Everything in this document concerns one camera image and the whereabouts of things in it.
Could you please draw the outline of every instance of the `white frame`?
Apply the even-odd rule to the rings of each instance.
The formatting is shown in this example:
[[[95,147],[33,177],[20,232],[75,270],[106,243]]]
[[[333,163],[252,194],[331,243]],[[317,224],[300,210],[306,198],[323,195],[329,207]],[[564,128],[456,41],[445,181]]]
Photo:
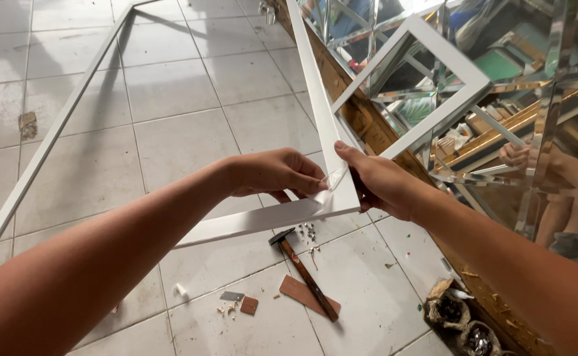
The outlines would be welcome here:
[[[441,63],[456,74],[465,86],[380,154],[381,157],[388,159],[396,158],[396,156],[407,150],[410,145],[417,142],[428,132],[431,132],[435,126],[444,120],[454,117],[459,113],[469,111],[469,106],[478,101],[486,94],[487,89],[491,87],[489,77],[478,69],[465,55],[445,40],[434,28],[421,20],[418,15],[410,15],[333,103],[331,107],[333,113],[336,113],[341,108],[369,75],[378,68],[378,65],[386,55],[388,55],[400,41],[403,41],[408,34],[418,39]]]
[[[107,36],[107,39],[85,71],[79,84],[71,93],[65,106],[49,128],[49,133],[47,133],[40,147],[32,157],[32,160],[27,165],[27,168],[16,182],[14,190],[1,207],[0,237],[45,162],[60,132],[78,104],[78,101],[82,97],[104,54],[115,39],[122,24],[128,19],[131,10],[137,5],[152,3],[154,1],[158,0],[142,0],[129,4],[116,21],[115,26],[111,29],[111,33]],[[345,131],[342,130],[339,132],[336,127],[336,118],[333,116],[331,107],[328,104],[326,90],[322,84],[319,70],[317,69],[317,63],[309,43],[304,22],[298,10],[298,5],[293,0],[287,1],[287,5],[291,14],[296,43],[309,89],[309,98],[313,106],[320,143],[325,156],[326,168],[328,172],[334,172],[346,168],[347,165],[337,156],[333,144],[338,139],[341,139],[347,144],[353,144],[353,140]],[[199,222],[174,248],[199,245],[258,231],[285,227],[296,223],[325,219],[326,217],[349,212],[358,212],[360,210],[355,185],[348,170],[345,171],[344,176],[341,178],[335,190],[330,193],[328,197],[329,202],[324,206],[324,209],[322,209],[320,203],[316,202],[316,200],[321,201],[323,199],[322,194],[329,195],[327,192],[320,192],[314,199],[301,199],[290,203],[268,206],[267,208]]]

